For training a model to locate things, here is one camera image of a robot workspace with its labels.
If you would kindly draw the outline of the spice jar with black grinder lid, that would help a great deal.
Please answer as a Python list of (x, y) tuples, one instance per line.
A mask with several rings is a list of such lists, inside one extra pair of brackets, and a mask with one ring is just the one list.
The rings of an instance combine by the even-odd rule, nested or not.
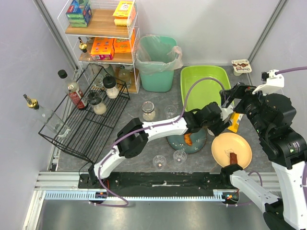
[(106, 112), (106, 105), (98, 92), (90, 91), (87, 95), (87, 101), (95, 114), (102, 115)]

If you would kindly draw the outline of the sauce bottle with black cap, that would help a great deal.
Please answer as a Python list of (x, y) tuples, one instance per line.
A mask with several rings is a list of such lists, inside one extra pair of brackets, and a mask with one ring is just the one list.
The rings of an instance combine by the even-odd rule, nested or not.
[(84, 98), (79, 84), (71, 79), (64, 69), (58, 71), (58, 76), (64, 80), (65, 93), (69, 96), (72, 103), (77, 107), (77, 109), (86, 110), (89, 103)]

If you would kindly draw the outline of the glass bottle with gold pourer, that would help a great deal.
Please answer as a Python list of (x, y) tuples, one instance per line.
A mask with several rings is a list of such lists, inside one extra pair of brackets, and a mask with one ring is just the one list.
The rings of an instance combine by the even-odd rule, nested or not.
[(36, 117), (51, 132), (57, 134), (60, 138), (65, 138), (71, 129), (64, 124), (64, 121), (51, 109), (41, 106), (37, 99), (31, 99), (27, 94), (23, 95), (28, 108), (35, 112)]
[(88, 52), (88, 46), (87, 46), (87, 44), (84, 43), (80, 37), (78, 37), (78, 39), (79, 39), (79, 42), (80, 42), (80, 44), (79, 44), (79, 49), (80, 49), (83, 53), (87, 53), (87, 52)]

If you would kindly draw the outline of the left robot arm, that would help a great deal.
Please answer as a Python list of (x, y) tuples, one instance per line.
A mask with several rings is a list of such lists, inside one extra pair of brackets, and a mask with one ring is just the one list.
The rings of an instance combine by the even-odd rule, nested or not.
[(141, 122), (134, 118), (118, 133), (116, 141), (111, 145), (109, 153), (89, 169), (92, 184), (98, 179), (106, 179), (111, 172), (125, 159), (138, 156), (146, 144), (152, 140), (199, 132), (208, 127), (214, 135), (219, 135), (231, 125), (229, 116), (233, 106), (221, 107), (213, 102), (202, 109), (183, 112), (171, 119), (156, 122)]

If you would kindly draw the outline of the pudding cup with foil lid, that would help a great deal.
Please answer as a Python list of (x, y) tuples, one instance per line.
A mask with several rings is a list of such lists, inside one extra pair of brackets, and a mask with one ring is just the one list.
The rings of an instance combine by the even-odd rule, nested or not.
[(252, 72), (252, 68), (247, 59), (232, 60), (231, 63), (234, 68), (233, 73), (235, 76), (240, 76), (243, 73)]

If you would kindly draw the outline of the green plastic tub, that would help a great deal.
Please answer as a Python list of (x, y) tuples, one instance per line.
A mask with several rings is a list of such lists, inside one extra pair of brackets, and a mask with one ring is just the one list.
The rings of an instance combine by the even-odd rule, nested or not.
[(217, 79), (225, 89), (231, 89), (230, 81), (226, 71), (222, 67), (218, 66), (189, 66), (182, 69), (180, 73), (180, 87), (182, 102), (185, 102), (185, 98), (189, 89), (192, 87), (185, 111), (193, 109), (202, 109), (204, 106), (211, 102), (217, 102), (221, 104), (221, 98), (219, 91), (221, 86), (213, 80), (202, 80), (203, 78)]

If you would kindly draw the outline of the yellow snack packet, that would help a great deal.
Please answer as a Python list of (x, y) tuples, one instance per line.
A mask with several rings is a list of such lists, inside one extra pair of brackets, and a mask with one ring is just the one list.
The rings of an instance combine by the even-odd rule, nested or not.
[(229, 120), (231, 122), (231, 125), (227, 129), (234, 133), (237, 133), (242, 117), (243, 117), (243, 114), (233, 112)]

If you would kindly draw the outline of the orange chicken wing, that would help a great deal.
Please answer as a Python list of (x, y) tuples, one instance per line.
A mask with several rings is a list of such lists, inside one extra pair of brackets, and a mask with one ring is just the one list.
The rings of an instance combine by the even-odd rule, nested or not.
[(185, 141), (185, 143), (186, 143), (188, 146), (192, 146), (192, 145), (193, 145), (193, 142), (192, 142), (190, 136), (191, 136), (191, 133), (188, 133), (188, 134), (185, 134), (185, 135), (184, 135), (184, 141)]

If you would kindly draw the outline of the yellow plate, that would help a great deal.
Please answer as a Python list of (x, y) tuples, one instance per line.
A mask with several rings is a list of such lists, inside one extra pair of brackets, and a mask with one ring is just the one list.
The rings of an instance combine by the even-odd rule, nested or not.
[(248, 167), (252, 160), (252, 150), (248, 142), (238, 134), (222, 133), (215, 137), (212, 146), (212, 155), (222, 167), (230, 164), (230, 153), (236, 154), (237, 163), (243, 169)]

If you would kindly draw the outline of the blue ceramic plate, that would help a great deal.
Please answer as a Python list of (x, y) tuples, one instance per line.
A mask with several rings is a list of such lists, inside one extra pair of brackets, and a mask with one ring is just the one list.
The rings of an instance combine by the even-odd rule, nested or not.
[(172, 135), (166, 137), (168, 144), (174, 150), (183, 150), (186, 154), (193, 154), (200, 151), (207, 140), (207, 132), (201, 129), (197, 133), (189, 135), (189, 143), (186, 142), (187, 138), (184, 135)]

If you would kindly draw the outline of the brown meat piece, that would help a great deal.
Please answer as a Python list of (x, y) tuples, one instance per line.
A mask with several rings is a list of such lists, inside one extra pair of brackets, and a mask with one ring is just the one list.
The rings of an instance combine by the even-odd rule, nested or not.
[(237, 155), (234, 152), (230, 154), (230, 165), (237, 164)]

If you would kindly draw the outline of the open glass jar with powder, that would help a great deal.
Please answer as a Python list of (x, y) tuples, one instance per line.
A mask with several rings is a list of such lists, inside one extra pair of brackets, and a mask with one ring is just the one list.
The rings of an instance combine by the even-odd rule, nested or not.
[(153, 121), (156, 116), (155, 106), (150, 101), (145, 101), (142, 104), (142, 116), (145, 121)]

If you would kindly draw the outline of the clear plastic bin liner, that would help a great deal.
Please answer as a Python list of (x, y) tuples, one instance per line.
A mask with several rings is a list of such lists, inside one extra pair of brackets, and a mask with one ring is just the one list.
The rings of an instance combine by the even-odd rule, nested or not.
[(140, 38), (135, 66), (142, 74), (172, 71), (183, 66), (182, 48), (167, 36), (146, 35)]

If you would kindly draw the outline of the orange pink box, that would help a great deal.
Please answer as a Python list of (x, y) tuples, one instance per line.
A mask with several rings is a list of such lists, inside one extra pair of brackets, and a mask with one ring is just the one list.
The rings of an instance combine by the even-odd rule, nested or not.
[(95, 37), (91, 56), (95, 60), (112, 60), (114, 58), (114, 38)]

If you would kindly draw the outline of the blue green sponge pack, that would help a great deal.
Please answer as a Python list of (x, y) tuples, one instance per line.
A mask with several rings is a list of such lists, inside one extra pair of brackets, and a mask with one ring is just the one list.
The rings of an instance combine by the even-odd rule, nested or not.
[(67, 19), (72, 27), (87, 27), (92, 18), (89, 0), (72, 0), (67, 11)]

